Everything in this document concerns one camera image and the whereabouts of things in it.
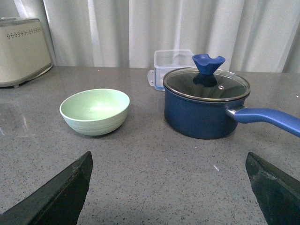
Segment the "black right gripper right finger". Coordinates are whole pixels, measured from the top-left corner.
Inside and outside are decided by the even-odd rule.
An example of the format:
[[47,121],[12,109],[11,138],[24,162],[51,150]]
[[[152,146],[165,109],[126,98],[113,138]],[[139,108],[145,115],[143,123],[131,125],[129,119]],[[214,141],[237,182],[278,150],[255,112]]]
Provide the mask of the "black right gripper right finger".
[[245,162],[251,188],[269,225],[300,223],[300,182],[249,152]]

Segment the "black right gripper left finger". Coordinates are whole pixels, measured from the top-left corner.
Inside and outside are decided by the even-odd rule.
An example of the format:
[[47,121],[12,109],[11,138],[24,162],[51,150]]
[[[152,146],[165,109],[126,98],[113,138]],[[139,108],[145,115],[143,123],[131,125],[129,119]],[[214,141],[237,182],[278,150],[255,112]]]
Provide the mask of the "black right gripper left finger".
[[75,225],[93,168],[87,151],[33,194],[0,216],[2,225]]

